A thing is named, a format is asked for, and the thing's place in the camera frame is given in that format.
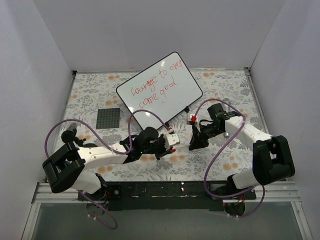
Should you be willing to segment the white marker pen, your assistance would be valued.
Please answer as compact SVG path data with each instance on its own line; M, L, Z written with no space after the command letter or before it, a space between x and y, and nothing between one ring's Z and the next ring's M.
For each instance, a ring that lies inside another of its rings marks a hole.
M189 146L176 147L175 149L176 149L177 151L189 150Z

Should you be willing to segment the white board with black frame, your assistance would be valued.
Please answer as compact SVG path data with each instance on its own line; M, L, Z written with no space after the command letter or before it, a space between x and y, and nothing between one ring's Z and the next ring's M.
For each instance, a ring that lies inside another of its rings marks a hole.
M159 129L203 96L199 84L177 52L172 52L116 88L138 125Z

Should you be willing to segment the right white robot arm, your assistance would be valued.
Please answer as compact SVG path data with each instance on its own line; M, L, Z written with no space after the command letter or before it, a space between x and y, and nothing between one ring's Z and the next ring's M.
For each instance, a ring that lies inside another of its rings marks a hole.
M209 120L197 121L196 116L189 117L192 125L190 151L206 148L209 139L229 134L252 152L252 167L227 178L226 192L230 198L239 198L249 187L265 186L295 175L291 150L284 136L272 136L257 129L246 123L239 112L225 111L220 103L210 106L207 111Z

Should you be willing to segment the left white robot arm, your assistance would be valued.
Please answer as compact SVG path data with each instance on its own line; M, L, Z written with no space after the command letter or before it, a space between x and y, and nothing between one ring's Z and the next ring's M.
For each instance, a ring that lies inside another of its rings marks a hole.
M85 191L95 200L101 200L106 196L107 184L100 174L93 174L91 169L132 163L142 155L154 155L159 160L172 154L174 146L179 143L179 137L173 130L159 134L155 128L147 127L110 148L65 143L43 162L42 168L53 193L74 189Z

